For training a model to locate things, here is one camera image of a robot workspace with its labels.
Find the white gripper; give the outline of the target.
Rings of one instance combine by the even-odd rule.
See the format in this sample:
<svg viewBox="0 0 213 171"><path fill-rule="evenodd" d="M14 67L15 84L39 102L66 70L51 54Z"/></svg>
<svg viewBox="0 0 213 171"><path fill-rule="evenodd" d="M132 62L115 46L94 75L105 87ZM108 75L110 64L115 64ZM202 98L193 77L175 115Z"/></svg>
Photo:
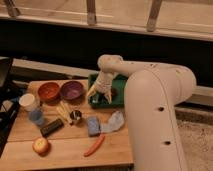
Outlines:
<svg viewBox="0 0 213 171"><path fill-rule="evenodd" d="M100 71L96 81L94 82L94 85L90 87L90 89L87 92L87 97L91 97L96 92L105 93L105 98L107 99L108 103L112 102L111 98L111 87L112 87L112 81L116 77L115 74L112 73L105 73Z"/></svg>

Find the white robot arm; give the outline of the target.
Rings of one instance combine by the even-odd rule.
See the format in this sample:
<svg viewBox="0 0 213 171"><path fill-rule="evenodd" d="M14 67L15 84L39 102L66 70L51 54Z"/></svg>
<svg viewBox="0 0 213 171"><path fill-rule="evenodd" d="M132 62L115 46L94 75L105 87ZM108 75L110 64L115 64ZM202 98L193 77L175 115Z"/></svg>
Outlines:
<svg viewBox="0 0 213 171"><path fill-rule="evenodd" d="M111 101L113 79L128 78L124 108L134 171L188 171L174 106L192 96L194 73L181 65L125 61L119 55L100 56L98 67L88 96L100 92Z"/></svg>

